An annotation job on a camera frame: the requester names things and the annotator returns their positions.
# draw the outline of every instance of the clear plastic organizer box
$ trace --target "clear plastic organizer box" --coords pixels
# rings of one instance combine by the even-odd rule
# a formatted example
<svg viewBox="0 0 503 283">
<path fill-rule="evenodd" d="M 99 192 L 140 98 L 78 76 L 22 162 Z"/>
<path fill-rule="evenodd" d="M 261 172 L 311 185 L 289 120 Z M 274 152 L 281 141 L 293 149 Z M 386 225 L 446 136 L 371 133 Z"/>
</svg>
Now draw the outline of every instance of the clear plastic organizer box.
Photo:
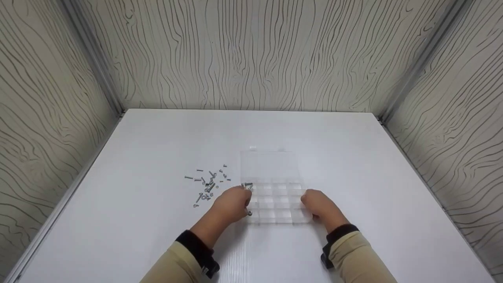
<svg viewBox="0 0 503 283">
<path fill-rule="evenodd" d="M 241 182 L 253 183 L 249 223 L 307 223 L 312 215 L 300 196 L 297 160 L 292 152 L 241 152 Z"/>
</svg>

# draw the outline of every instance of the white tabletop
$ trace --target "white tabletop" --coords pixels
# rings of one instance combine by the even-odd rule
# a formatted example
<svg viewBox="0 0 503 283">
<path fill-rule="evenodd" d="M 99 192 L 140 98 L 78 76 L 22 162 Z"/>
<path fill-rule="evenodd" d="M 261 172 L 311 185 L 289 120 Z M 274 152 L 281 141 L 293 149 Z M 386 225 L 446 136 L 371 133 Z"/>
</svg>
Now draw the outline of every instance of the white tabletop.
<svg viewBox="0 0 503 283">
<path fill-rule="evenodd" d="M 399 282 L 493 282 L 369 113 L 131 109 L 42 242 L 20 282 L 136 283 L 213 200 L 193 208 L 196 168 L 240 151 L 286 150 L 309 188 L 357 225 Z M 215 247 L 218 282 L 330 282 L 315 224 L 235 225 Z"/>
</svg>

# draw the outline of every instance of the left hand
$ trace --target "left hand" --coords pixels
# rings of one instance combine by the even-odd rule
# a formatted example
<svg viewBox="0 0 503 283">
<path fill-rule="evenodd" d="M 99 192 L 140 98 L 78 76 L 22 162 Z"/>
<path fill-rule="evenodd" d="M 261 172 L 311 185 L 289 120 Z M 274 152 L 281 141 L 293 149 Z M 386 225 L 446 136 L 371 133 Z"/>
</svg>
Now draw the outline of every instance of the left hand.
<svg viewBox="0 0 503 283">
<path fill-rule="evenodd" d="M 218 215 L 228 225 L 239 221 L 247 215 L 246 206 L 252 192 L 242 186 L 235 186 L 224 191 L 211 206 L 209 213 Z"/>
</svg>

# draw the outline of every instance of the hand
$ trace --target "hand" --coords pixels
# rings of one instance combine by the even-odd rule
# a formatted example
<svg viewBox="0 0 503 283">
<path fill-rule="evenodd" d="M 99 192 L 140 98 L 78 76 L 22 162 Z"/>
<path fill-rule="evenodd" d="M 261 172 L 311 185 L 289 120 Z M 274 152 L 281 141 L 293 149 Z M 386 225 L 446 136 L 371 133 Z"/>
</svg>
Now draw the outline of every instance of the hand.
<svg viewBox="0 0 503 283">
<path fill-rule="evenodd" d="M 218 237 L 230 224 L 247 215 L 246 206 L 252 197 L 251 193 L 242 186 L 226 190 L 216 198 L 210 210 L 192 226 L 190 231 L 212 249 Z"/>
<path fill-rule="evenodd" d="M 210 211 L 230 225 L 247 215 L 246 207 L 252 197 L 251 193 L 252 191 L 242 186 L 232 187 L 216 198 Z"/>
<path fill-rule="evenodd" d="M 327 233 L 341 225 L 349 224 L 337 205 L 321 191 L 308 189 L 300 197 L 300 201 L 309 212 L 315 217 L 319 217 Z"/>
</svg>

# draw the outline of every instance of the wood grain wall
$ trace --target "wood grain wall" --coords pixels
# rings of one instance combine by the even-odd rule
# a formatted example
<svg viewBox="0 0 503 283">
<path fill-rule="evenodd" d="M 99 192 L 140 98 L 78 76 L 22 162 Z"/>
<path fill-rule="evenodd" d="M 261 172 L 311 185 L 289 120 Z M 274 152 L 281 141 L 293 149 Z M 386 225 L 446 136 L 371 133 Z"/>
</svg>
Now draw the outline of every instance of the wood grain wall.
<svg viewBox="0 0 503 283">
<path fill-rule="evenodd" d="M 126 108 L 380 113 L 444 0 L 84 0 Z"/>
<path fill-rule="evenodd" d="M 55 3 L 0 1 L 0 281 L 116 121 Z"/>
<path fill-rule="evenodd" d="M 503 282 L 503 2 L 474 1 L 388 127 Z"/>
</svg>

